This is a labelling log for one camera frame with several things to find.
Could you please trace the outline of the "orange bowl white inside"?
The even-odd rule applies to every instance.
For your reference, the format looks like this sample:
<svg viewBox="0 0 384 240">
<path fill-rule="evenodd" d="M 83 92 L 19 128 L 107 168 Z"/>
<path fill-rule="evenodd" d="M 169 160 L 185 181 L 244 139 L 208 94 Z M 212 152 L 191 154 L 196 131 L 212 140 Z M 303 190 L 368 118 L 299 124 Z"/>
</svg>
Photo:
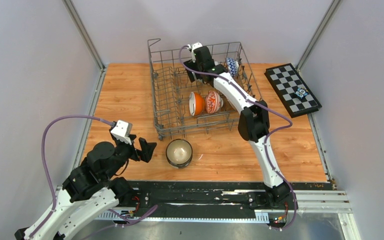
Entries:
<svg viewBox="0 0 384 240">
<path fill-rule="evenodd" d="M 189 112 L 192 117 L 200 115 L 205 109 L 205 99 L 197 92 L 189 95 Z"/>
</svg>

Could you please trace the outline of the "orange floral pattern bowl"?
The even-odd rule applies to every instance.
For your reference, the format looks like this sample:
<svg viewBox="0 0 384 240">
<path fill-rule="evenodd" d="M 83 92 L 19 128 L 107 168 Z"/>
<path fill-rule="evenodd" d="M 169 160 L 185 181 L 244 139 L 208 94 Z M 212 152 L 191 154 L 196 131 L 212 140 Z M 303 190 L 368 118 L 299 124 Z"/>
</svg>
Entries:
<svg viewBox="0 0 384 240">
<path fill-rule="evenodd" d="M 205 97 L 205 109 L 208 114 L 214 114 L 224 105 L 223 98 L 214 90 L 209 90 Z"/>
</svg>

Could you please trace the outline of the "black bowl beige inside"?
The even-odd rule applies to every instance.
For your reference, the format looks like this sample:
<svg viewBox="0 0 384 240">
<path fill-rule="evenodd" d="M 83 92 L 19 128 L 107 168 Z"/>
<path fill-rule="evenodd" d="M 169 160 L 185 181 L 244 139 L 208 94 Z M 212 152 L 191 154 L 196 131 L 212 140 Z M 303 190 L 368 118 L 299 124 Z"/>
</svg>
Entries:
<svg viewBox="0 0 384 240">
<path fill-rule="evenodd" d="M 167 145 L 165 156 L 172 167 L 186 168 L 193 158 L 192 145 L 185 139 L 174 139 Z"/>
</svg>

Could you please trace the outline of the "blue zigzag pattern bowl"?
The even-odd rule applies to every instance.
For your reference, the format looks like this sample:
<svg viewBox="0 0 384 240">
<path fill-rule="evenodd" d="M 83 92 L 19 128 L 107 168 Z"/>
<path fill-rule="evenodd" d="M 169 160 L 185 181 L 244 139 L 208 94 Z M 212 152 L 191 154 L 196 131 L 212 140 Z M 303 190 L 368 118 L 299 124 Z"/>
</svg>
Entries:
<svg viewBox="0 0 384 240">
<path fill-rule="evenodd" d="M 239 62 L 234 58 L 227 57 L 225 59 L 225 63 L 230 75 L 232 76 L 233 79 L 235 79 L 239 74 L 239 67 L 240 67 Z"/>
</svg>

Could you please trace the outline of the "clear glass bowl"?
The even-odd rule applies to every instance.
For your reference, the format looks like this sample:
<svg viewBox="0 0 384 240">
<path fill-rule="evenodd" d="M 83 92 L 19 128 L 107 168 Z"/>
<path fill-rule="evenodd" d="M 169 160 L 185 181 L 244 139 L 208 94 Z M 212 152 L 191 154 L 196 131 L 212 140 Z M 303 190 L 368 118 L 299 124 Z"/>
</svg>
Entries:
<svg viewBox="0 0 384 240">
<path fill-rule="evenodd" d="M 233 111 L 237 111 L 236 107 L 227 99 L 229 105 L 230 105 L 230 108 L 233 110 Z"/>
</svg>

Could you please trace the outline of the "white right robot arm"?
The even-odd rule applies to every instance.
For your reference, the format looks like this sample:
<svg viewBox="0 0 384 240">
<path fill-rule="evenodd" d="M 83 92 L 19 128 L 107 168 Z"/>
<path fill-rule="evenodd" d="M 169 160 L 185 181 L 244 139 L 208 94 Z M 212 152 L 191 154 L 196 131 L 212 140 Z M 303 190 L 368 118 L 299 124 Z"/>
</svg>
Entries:
<svg viewBox="0 0 384 240">
<path fill-rule="evenodd" d="M 278 209 L 292 195 L 292 187 L 281 173 L 271 147 L 269 113 L 286 120 L 288 128 L 292 126 L 292 121 L 268 108 L 265 101 L 258 101 L 247 93 L 223 64 L 215 63 L 207 46 L 200 43 L 197 46 L 188 44 L 181 49 L 188 50 L 191 55 L 191 60 L 182 63 L 190 80 L 201 79 L 210 84 L 239 113 L 238 132 L 252 147 L 263 174 L 263 203 L 272 209 Z"/>
</svg>

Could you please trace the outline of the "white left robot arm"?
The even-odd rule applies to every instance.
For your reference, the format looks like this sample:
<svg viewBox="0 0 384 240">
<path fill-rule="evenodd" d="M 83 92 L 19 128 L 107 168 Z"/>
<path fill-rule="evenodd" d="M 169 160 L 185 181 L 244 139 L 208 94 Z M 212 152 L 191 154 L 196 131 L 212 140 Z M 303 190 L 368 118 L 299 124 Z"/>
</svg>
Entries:
<svg viewBox="0 0 384 240">
<path fill-rule="evenodd" d="M 51 204 L 32 226 L 18 229 L 17 240 L 71 240 L 103 212 L 117 205 L 146 207 L 140 192 L 117 175 L 129 160 L 148 163 L 157 143 L 139 138 L 140 149 L 115 140 L 94 146 L 81 165 L 71 171 Z"/>
</svg>

